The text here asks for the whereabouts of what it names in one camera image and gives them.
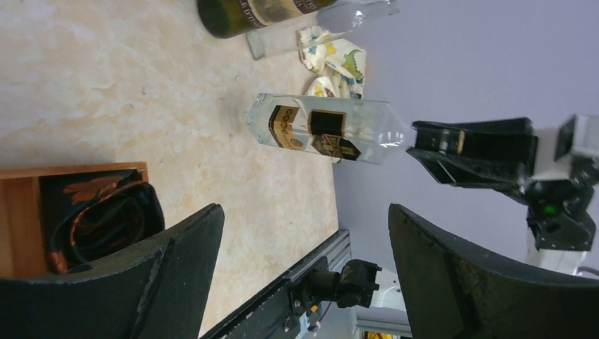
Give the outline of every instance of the bottle label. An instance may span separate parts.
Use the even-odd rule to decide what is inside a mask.
[[[293,137],[293,121],[299,110],[298,107],[281,105],[277,105],[273,110],[268,121],[268,129],[279,147],[290,150],[303,149],[303,142]]]
[[[322,155],[339,159],[356,161],[360,156],[360,150],[351,141],[331,134],[314,136],[312,147]]]
[[[315,0],[239,0],[239,4],[247,20],[256,28],[293,19],[324,7]]]
[[[339,159],[357,160],[360,150],[344,138],[345,113],[314,109],[308,118],[312,147],[320,154]]]

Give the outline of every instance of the wine bottle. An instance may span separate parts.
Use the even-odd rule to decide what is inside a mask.
[[[314,30],[307,30],[312,25],[301,18],[296,18],[280,25],[253,30],[247,33],[246,38],[251,55],[255,60],[259,60],[347,38],[368,23],[397,13],[399,13],[399,0],[338,1],[320,10],[316,16],[320,28],[328,31],[328,34],[318,38],[298,40],[298,31],[312,33]]]
[[[198,13],[210,34],[225,39],[318,11],[335,2],[336,0],[198,0]]]
[[[371,164],[416,140],[382,101],[260,94],[247,123],[263,145]]]

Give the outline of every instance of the crumpled paper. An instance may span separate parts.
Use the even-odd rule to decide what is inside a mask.
[[[311,26],[298,32],[301,44],[335,39],[333,33]],[[366,50],[340,38],[299,51],[299,59],[310,71],[319,74],[306,95],[362,99]]]

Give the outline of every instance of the wooden box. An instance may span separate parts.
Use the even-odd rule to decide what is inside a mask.
[[[40,178],[65,174],[137,170],[148,181],[145,162],[0,170],[0,278],[48,272]]]

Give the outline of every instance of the beige stone surface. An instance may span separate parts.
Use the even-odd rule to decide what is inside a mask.
[[[331,161],[243,123],[259,92],[305,89],[296,54],[253,61],[194,0],[4,0],[0,50],[0,168],[142,160],[167,225],[223,205],[201,333],[337,229]]]

